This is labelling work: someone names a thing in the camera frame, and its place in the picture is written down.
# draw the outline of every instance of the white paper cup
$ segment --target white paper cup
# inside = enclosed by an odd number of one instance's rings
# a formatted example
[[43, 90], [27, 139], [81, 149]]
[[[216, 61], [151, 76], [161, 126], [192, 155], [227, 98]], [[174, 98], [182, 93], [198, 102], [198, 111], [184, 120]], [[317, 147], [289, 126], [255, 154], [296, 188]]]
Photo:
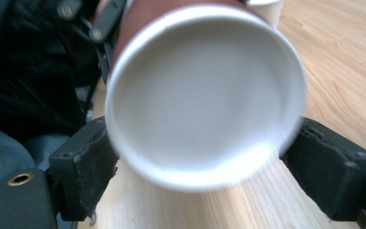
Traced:
[[263, 17], [274, 28], [277, 28], [283, 0], [248, 0], [246, 5], [249, 9]]
[[301, 62], [254, 14], [190, 5], [124, 44], [108, 81], [106, 122], [113, 147], [142, 177], [185, 191], [224, 187], [277, 159], [297, 133]]

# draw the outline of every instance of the black bag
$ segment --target black bag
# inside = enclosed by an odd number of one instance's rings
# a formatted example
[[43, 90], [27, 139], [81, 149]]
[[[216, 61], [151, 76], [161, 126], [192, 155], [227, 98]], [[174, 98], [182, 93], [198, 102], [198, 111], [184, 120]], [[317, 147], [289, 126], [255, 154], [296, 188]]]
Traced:
[[0, 130], [19, 141], [78, 131], [88, 106], [75, 87], [92, 91], [101, 74], [93, 44], [60, 22], [57, 4], [0, 0]]

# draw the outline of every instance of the cup rim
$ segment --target cup rim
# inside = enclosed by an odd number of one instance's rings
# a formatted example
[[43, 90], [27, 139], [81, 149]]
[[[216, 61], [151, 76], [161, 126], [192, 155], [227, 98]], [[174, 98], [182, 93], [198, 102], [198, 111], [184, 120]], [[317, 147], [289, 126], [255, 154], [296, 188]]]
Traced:
[[[150, 43], [152, 40], [156, 39], [159, 35], [162, 34], [165, 28], [186, 25], [187, 23], [191, 23], [193, 22], [193, 20], [198, 20], [199, 18], [209, 19], [220, 16], [225, 16], [227, 18], [235, 20], [245, 20], [246, 22], [252, 24], [252, 26], [259, 27], [263, 31], [269, 32], [272, 35], [276, 36], [278, 40], [280, 40], [285, 46], [287, 46], [288, 52], [293, 56], [294, 60], [299, 63], [299, 73], [302, 75], [302, 77], [300, 77], [300, 80], [302, 80], [302, 82], [300, 82], [300, 85], [305, 88], [304, 72], [302, 70], [302, 67], [300, 66], [300, 60], [292, 45], [283, 35], [281, 35], [281, 33], [274, 30], [264, 20], [253, 14], [248, 13], [243, 9], [238, 9], [225, 5], [221, 6], [214, 4], [203, 4], [192, 5], [165, 13], [162, 18], [158, 18], [152, 21], [149, 25], [147, 25], [139, 33], [137, 33], [126, 45], [122, 53], [120, 53], [118, 60], [115, 62], [115, 66], [112, 70], [112, 77], [110, 78], [110, 82], [108, 82], [108, 97], [112, 97], [114, 95], [115, 85], [120, 79], [120, 75], [122, 75], [122, 72], [124, 72], [127, 63], [131, 59], [134, 59], [135, 56], [139, 55], [144, 44]], [[299, 114], [302, 115], [304, 111], [305, 98], [299, 98], [298, 102], [302, 103], [302, 108], [299, 110]], [[121, 159], [127, 162], [129, 167], [133, 168], [133, 170], [136, 171], [140, 176], [154, 183], [157, 183], [158, 185], [184, 191], [201, 191], [204, 189], [211, 190], [226, 187], [230, 184], [237, 183], [244, 178], [258, 173], [260, 170], [265, 168], [266, 165], [273, 163], [278, 158], [280, 150], [283, 150], [284, 148], [289, 146], [291, 140], [295, 137], [295, 134], [299, 129], [301, 120], [300, 117], [292, 120], [292, 122], [288, 124], [288, 126], [290, 127], [289, 130], [283, 134], [282, 142], [279, 142], [274, 150], [271, 150], [268, 154], [265, 155], [265, 157], [262, 157], [262, 161], [256, 161], [254, 163], [254, 166], [252, 166], [252, 164], [249, 162], [248, 167], [250, 168], [248, 171], [242, 170], [230, 176], [223, 175], [220, 172], [206, 174], [205, 176], [201, 176], [199, 174], [192, 174], [188, 176], [176, 174], [174, 178], [171, 178], [171, 176], [162, 175], [158, 171], [151, 169], [150, 167], [148, 167], [148, 165], [146, 166], [140, 163], [136, 163], [137, 158], [132, 158], [131, 156], [129, 156], [129, 146], [126, 142], [123, 142], [121, 140], [121, 134], [119, 133], [119, 130], [115, 128], [116, 123], [114, 122], [114, 119], [111, 118], [113, 116], [113, 106], [111, 99], [106, 99], [105, 108], [105, 117], [108, 126], [109, 138], [111, 140], [113, 148], [115, 148], [116, 151], [119, 152], [119, 154], [121, 155]], [[223, 178], [205, 179], [205, 177], [218, 176]]]
[[251, 0], [247, 1], [246, 5], [250, 7], [262, 7], [262, 6], [269, 6], [271, 4], [276, 4], [282, 2], [283, 0]]

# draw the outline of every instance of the wooden surface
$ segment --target wooden surface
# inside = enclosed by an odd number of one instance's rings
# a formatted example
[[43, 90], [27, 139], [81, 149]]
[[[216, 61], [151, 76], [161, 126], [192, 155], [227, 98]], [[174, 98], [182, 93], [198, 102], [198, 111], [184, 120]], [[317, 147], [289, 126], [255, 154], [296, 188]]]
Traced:
[[[366, 0], [286, 0], [278, 29], [305, 66], [305, 115], [366, 148]], [[95, 115], [103, 115], [103, 96], [96, 100]], [[122, 162], [118, 167], [93, 228], [357, 228], [330, 221], [281, 161], [242, 184], [204, 194], [161, 189]]]

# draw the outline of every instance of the metal bolt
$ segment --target metal bolt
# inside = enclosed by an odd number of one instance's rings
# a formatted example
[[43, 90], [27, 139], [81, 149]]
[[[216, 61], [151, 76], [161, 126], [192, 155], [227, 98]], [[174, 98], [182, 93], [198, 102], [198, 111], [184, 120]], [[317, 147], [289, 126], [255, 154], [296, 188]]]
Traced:
[[92, 31], [91, 31], [91, 34], [93, 35], [93, 39], [99, 41], [103, 38], [103, 35], [102, 35], [102, 31], [99, 30], [98, 28], [94, 28]]
[[61, 12], [62, 12], [62, 15], [65, 18], [71, 18], [72, 17], [72, 10], [71, 10], [70, 6], [68, 6], [68, 5], [62, 6], [61, 7]]

